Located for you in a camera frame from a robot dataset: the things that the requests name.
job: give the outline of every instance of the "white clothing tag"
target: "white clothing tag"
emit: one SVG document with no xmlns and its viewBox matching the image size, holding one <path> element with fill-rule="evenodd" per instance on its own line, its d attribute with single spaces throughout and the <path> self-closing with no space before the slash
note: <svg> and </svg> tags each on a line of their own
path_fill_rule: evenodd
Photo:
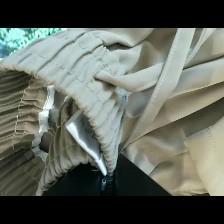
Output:
<svg viewBox="0 0 224 224">
<path fill-rule="evenodd" d="M 106 176 L 107 168 L 100 150 L 100 144 L 83 111 L 78 110 L 65 124 L 65 127 L 78 144 L 93 157 L 102 174 Z"/>
</svg>

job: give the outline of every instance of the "black object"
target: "black object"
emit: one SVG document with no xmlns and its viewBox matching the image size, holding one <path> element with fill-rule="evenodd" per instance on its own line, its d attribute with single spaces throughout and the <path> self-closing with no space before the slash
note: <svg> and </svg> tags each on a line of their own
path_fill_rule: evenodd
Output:
<svg viewBox="0 0 224 224">
<path fill-rule="evenodd" d="M 90 165 L 78 166 L 60 178 L 44 196 L 170 196 L 122 154 L 113 179 L 103 178 L 95 170 Z"/>
</svg>

